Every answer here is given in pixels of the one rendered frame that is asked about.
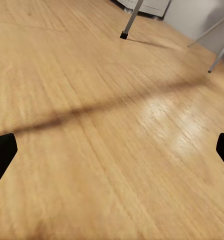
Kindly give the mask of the camera tripod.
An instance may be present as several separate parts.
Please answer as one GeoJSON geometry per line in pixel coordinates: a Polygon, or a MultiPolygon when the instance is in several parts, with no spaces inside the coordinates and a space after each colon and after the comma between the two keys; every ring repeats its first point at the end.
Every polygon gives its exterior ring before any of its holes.
{"type": "Polygon", "coordinates": [[[136,4],[134,10],[132,10],[131,17],[130,17],[128,23],[127,23],[127,26],[126,26],[125,30],[122,32],[120,38],[127,39],[128,32],[129,32],[129,30],[130,30],[130,28],[131,28],[131,26],[132,26],[132,24],[133,24],[133,22],[134,22],[134,20],[135,20],[135,18],[137,16],[137,14],[138,14],[138,12],[139,12],[139,9],[140,9],[143,1],[144,0],[138,0],[137,1],[137,4],[136,4]]]}

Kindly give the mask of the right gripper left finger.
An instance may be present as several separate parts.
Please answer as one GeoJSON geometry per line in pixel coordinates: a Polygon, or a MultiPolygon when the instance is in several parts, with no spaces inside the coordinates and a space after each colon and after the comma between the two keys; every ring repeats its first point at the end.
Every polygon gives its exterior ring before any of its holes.
{"type": "Polygon", "coordinates": [[[0,136],[0,180],[17,152],[17,141],[13,133],[0,136]]]}

